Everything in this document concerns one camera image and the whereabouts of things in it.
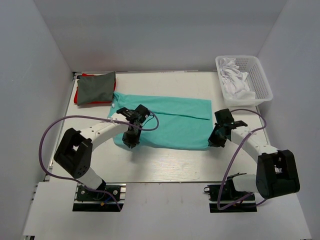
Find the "teal polo shirt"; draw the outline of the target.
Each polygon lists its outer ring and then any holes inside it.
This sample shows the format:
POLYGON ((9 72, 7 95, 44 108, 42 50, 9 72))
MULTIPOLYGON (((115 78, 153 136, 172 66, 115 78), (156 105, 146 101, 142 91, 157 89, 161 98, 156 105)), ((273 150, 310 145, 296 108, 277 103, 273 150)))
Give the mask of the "teal polo shirt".
POLYGON ((205 150, 213 130, 212 102, 207 99, 131 95, 115 92, 108 117, 125 107, 143 105, 158 119, 149 118, 139 141, 143 146, 176 150, 205 150))

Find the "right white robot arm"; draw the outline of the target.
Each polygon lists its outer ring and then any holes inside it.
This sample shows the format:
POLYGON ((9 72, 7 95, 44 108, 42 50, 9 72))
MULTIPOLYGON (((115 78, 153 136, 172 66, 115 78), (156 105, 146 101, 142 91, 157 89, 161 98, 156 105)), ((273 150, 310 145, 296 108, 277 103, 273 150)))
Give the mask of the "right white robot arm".
POLYGON ((216 123, 208 145, 223 148, 230 141, 238 146, 237 153, 244 150, 256 162, 255 174, 229 175, 236 158, 232 156, 221 182, 222 186, 230 183, 225 187, 229 198, 236 200, 246 192, 258 193, 268 200, 300 191, 295 156, 290 150, 280 150, 263 142, 247 123, 236 121, 228 108, 216 111, 214 115, 216 123))

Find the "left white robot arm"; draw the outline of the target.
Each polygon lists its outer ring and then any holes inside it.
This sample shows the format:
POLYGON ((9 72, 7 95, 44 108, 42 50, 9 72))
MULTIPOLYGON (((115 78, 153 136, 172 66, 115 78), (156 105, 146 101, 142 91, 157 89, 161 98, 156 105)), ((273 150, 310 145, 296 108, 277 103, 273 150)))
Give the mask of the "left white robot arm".
POLYGON ((132 149, 139 145, 143 123, 151 112, 143 105, 136 109, 122 107, 111 118, 82 130, 69 128, 63 135, 54 160, 73 179, 88 187, 88 193, 99 200, 105 196, 106 182, 91 168, 93 151, 101 144, 122 134, 122 142, 132 149))

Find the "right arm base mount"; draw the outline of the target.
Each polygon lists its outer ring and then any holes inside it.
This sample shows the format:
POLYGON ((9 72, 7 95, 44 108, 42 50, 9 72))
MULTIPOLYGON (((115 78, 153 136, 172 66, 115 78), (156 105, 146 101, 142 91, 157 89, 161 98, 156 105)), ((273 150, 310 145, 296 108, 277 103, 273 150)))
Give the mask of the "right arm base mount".
MULTIPOLYGON (((231 176, 228 176, 222 189, 222 194, 220 198, 220 206, 224 207, 227 204, 234 202, 235 200, 244 197, 247 192, 238 192, 235 190, 233 178, 243 175, 243 173, 237 173, 231 176)), ((209 212, 210 213, 254 213, 257 212, 256 199, 254 195, 249 196, 248 198, 238 201, 232 206, 224 209, 218 209, 218 194, 220 190, 221 183, 213 183, 207 185, 203 191, 209 196, 209 212)))

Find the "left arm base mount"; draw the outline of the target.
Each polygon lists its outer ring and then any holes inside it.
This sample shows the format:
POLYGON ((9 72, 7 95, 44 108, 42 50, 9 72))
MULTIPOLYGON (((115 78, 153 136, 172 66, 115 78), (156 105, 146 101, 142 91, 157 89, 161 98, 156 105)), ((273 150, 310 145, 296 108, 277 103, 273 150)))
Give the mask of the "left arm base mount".
POLYGON ((82 185, 78 184, 75 191, 72 211, 96 213, 120 212, 125 202, 126 184, 107 184, 105 186, 105 191, 113 195, 118 202, 120 209, 110 195, 88 191, 82 185))

